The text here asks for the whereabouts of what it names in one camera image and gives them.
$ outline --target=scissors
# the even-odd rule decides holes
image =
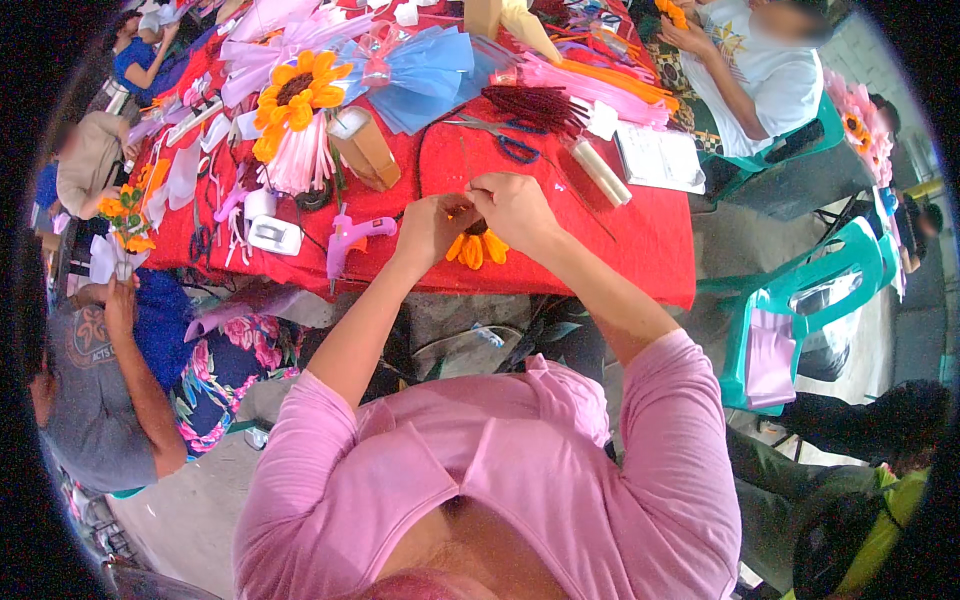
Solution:
[[[493,137],[496,138],[496,141],[500,143],[500,149],[503,150],[507,156],[519,163],[530,164],[531,162],[534,162],[540,158],[540,151],[538,151],[536,148],[531,148],[523,142],[505,135],[504,133],[500,132],[500,129],[507,128],[517,130],[518,132],[537,133],[539,135],[546,135],[546,130],[523,125],[520,123],[519,119],[511,119],[506,123],[491,123],[489,121],[484,121],[483,119],[467,116],[465,114],[457,114],[455,116],[458,116],[463,120],[444,121],[444,123],[468,127],[473,130],[483,130],[492,134]]]
[[[200,199],[193,199],[193,233],[190,234],[190,262],[197,264],[206,256],[206,268],[210,268],[210,251],[213,250],[213,235],[210,228],[200,222]]]

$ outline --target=hot glue gun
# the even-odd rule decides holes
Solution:
[[[380,217],[359,225],[347,216],[347,203],[340,205],[340,214],[333,217],[333,233],[326,249],[326,278],[330,280],[330,294],[334,282],[344,274],[347,252],[350,247],[372,235],[396,235],[396,220]]]

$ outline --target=beige shirt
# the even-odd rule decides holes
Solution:
[[[117,139],[122,122],[108,112],[91,112],[77,126],[79,138],[70,155],[60,156],[57,197],[70,214],[80,215],[85,206],[99,200],[104,188],[113,185],[107,177],[113,161],[123,160]]]

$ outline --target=brown flower center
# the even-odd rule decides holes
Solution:
[[[464,229],[466,235],[483,235],[487,231],[487,221],[480,219],[470,227]]]
[[[297,77],[283,85],[276,93],[276,105],[282,107],[290,104],[294,96],[304,91],[313,83],[313,73],[300,73]]]

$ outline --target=notebook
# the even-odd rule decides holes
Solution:
[[[655,132],[621,121],[614,139],[628,183],[694,194],[706,191],[707,176],[691,135]]]

